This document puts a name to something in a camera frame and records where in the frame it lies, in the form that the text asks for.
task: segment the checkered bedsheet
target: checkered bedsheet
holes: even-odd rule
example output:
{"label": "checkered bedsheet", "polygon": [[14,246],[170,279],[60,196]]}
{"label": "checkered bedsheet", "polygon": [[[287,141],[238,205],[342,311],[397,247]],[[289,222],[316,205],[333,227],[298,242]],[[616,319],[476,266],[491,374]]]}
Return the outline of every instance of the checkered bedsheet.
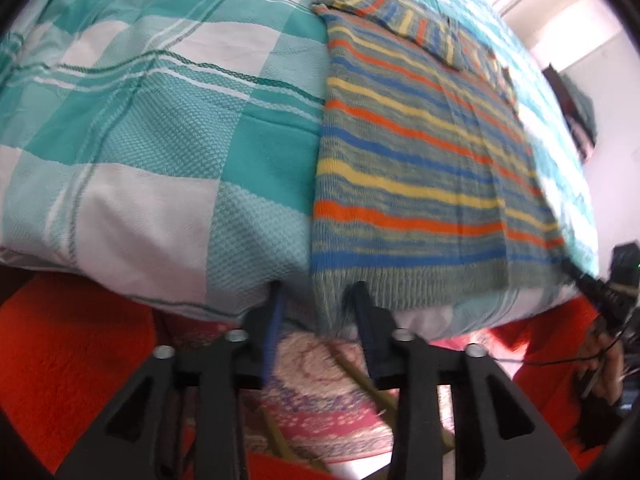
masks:
{"label": "checkered bedsheet", "polygon": [[[0,43],[1,261],[218,319],[282,279],[311,316],[328,69],[311,1],[32,0]],[[510,67],[542,188],[595,271],[588,190],[540,72],[483,1],[420,1]],[[512,292],[456,306],[447,333],[502,319]]]}

